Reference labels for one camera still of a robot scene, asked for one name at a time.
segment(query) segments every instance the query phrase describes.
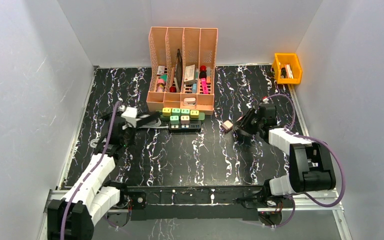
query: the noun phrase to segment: table top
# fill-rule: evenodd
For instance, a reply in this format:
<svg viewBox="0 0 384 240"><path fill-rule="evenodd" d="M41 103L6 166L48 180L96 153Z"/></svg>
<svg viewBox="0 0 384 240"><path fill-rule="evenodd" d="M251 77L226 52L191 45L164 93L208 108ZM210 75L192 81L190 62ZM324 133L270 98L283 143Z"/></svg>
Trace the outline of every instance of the table top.
<svg viewBox="0 0 384 240"><path fill-rule="evenodd" d="M147 92L151 68L98 69L86 107L73 158L62 188L70 188L89 164L104 120L117 100L148 111ZM205 116L200 133L169 133L167 129L143 129L136 133L136 145L128 147L108 179L128 186L249 186L286 174L288 156L274 146L255 138L238 140L221 124L237 120L262 97L275 93L290 96L287 85L277 85L270 65L218 66L215 73L214 114ZM272 102L278 106L281 125L292 121L292 106L284 97ZM295 119L293 132L302 134Z"/></svg>

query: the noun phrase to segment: small cube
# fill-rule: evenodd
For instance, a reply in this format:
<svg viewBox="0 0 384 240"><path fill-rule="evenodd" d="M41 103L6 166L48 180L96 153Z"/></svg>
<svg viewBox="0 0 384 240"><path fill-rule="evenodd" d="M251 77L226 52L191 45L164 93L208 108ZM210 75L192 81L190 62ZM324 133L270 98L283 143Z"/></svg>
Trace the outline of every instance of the small cube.
<svg viewBox="0 0 384 240"><path fill-rule="evenodd" d="M164 107L164 108L162 109L162 115L163 115L164 117L170 117L170 116L172 115L172 109L169 108L169 107Z"/></svg>
<svg viewBox="0 0 384 240"><path fill-rule="evenodd" d="M198 111L198 110L191 110L190 111L190 118L191 119L199 119L200 118L200 111Z"/></svg>
<svg viewBox="0 0 384 240"><path fill-rule="evenodd" d="M227 133L232 129L233 124L229 120L227 120L227 121L223 122L221 127L224 129L224 132Z"/></svg>
<svg viewBox="0 0 384 240"><path fill-rule="evenodd" d="M199 113L199 119L198 119L198 120L200 120L200 121L204 121L204 120L205 120L205 113L200 112L200 113Z"/></svg>
<svg viewBox="0 0 384 240"><path fill-rule="evenodd" d="M172 108L171 109L172 116L180 116L180 108Z"/></svg>
<svg viewBox="0 0 384 240"><path fill-rule="evenodd" d="M171 125L179 124L179 116L171 116L170 117L170 123L171 123Z"/></svg>
<svg viewBox="0 0 384 240"><path fill-rule="evenodd" d="M189 116L189 114L191 114L191 110L189 110L189 109L182 109L180 111L180 115L182 115L182 116L185 116L185 115Z"/></svg>
<svg viewBox="0 0 384 240"><path fill-rule="evenodd" d="M189 124L189 116L180 116L180 123L181 124Z"/></svg>

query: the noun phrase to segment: white wall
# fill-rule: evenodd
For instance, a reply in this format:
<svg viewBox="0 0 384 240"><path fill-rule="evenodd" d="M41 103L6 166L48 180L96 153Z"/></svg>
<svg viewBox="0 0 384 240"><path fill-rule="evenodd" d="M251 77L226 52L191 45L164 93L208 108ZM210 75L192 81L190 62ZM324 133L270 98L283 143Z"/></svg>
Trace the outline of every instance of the white wall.
<svg viewBox="0 0 384 240"><path fill-rule="evenodd" d="M37 238L92 76L56 0L0 0L0 240Z"/></svg>
<svg viewBox="0 0 384 240"><path fill-rule="evenodd" d="M384 239L384 1L324 0L297 54L309 132L345 166L351 234Z"/></svg>
<svg viewBox="0 0 384 240"><path fill-rule="evenodd" d="M151 27L218 28L217 64L295 52L322 0L58 0L93 65L150 66Z"/></svg>

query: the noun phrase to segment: yellow bin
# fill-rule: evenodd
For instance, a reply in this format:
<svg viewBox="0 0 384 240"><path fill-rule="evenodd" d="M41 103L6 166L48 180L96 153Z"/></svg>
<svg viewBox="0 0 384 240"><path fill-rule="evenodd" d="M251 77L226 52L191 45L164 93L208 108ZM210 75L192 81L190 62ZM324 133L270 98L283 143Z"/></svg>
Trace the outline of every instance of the yellow bin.
<svg viewBox="0 0 384 240"><path fill-rule="evenodd" d="M281 78L281 68L289 64L293 78ZM274 69L274 79L277 84L300 84L303 70L301 69L300 61L295 53L275 53L274 62L271 65Z"/></svg>

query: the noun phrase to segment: desk organizer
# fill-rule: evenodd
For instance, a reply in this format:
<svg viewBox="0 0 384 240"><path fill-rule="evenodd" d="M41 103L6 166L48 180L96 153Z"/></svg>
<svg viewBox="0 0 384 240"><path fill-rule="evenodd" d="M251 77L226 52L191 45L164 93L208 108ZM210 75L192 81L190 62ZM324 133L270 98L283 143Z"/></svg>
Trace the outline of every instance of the desk organizer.
<svg viewBox="0 0 384 240"><path fill-rule="evenodd" d="M281 68L289 64L293 73L293 78L281 78ZM300 61L295 53L275 53L274 62L271 65L274 69L274 79L277 84L300 84L303 70L301 69Z"/></svg>
<svg viewBox="0 0 384 240"><path fill-rule="evenodd" d="M212 115L214 111L214 75L217 55L217 28L191 27L151 27L149 32L149 51L151 56L152 77L146 103L149 111L160 111L163 108L179 108L198 110L200 113ZM182 57L182 84L180 92L170 92L170 87L176 86L174 81L176 56L180 49ZM210 68L210 83L207 83L208 94L204 94L201 81L197 81L197 91L192 93L192 87L184 87L186 66L204 65ZM167 67L167 82L164 92L157 90L158 66ZM185 98L195 98L196 104L183 105Z"/></svg>

